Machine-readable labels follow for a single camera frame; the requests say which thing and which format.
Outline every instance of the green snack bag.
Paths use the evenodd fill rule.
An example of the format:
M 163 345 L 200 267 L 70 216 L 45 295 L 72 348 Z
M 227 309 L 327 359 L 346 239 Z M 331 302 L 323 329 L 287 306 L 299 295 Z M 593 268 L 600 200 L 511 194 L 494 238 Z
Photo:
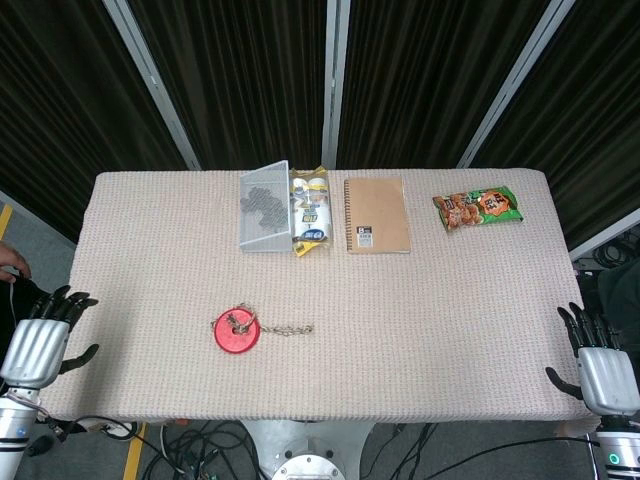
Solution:
M 460 225 L 520 220 L 518 201 L 507 187 L 487 188 L 454 193 L 448 197 L 433 197 L 444 228 L 454 230 Z

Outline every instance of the notebook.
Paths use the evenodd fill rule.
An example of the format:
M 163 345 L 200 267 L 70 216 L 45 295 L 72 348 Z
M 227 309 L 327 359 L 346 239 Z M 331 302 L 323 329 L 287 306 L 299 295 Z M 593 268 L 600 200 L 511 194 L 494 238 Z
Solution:
M 347 251 L 409 253 L 409 222 L 401 177 L 344 181 Z

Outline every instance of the black curtain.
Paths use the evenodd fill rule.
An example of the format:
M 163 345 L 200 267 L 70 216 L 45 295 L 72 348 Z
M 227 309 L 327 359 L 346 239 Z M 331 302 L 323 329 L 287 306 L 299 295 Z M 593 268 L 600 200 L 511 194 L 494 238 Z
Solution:
M 352 0 L 338 168 L 454 168 L 547 3 Z
M 0 2 L 0 190 L 76 240 L 96 175 L 184 169 L 102 2 Z
M 205 169 L 320 164 L 326 0 L 133 0 Z
M 471 166 L 545 172 L 570 249 L 640 208 L 640 2 L 576 2 Z

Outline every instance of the robotic arm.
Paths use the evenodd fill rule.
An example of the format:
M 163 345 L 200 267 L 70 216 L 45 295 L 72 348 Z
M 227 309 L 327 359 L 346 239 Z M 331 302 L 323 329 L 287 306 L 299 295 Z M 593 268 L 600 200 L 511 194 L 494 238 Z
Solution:
M 558 390 L 584 400 L 589 410 L 602 416 L 596 435 L 609 478 L 640 478 L 640 429 L 630 421 L 640 410 L 640 394 L 629 356 L 602 318 L 574 303 L 569 307 L 573 315 L 564 308 L 558 313 L 569 333 L 581 386 L 564 382 L 551 367 L 546 368 L 547 376 Z
M 0 376 L 9 390 L 0 398 L 0 480 L 14 478 L 37 414 L 40 389 L 59 374 L 85 365 L 98 351 L 91 345 L 82 355 L 63 360 L 67 340 L 82 312 L 98 303 L 85 292 L 65 295 L 69 286 L 41 298 L 29 318 L 21 320 L 11 339 Z

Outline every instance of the beige textured tablecloth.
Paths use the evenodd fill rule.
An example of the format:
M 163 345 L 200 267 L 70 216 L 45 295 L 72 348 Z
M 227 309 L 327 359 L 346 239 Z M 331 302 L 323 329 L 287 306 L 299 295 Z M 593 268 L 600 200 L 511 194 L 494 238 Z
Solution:
M 410 254 L 346 252 L 343 182 L 401 175 Z M 555 208 L 531 170 L 330 173 L 334 245 L 296 258 L 238 248 L 239 172 L 103 174 L 71 274 L 98 306 L 67 357 L 96 357 L 42 392 L 59 417 L 444 421 L 568 419 L 582 404 L 544 368 L 577 381 L 556 307 L 580 303 Z M 524 222 L 447 234 L 431 198 L 507 185 Z M 263 334 L 230 355 L 210 323 L 246 302 Z

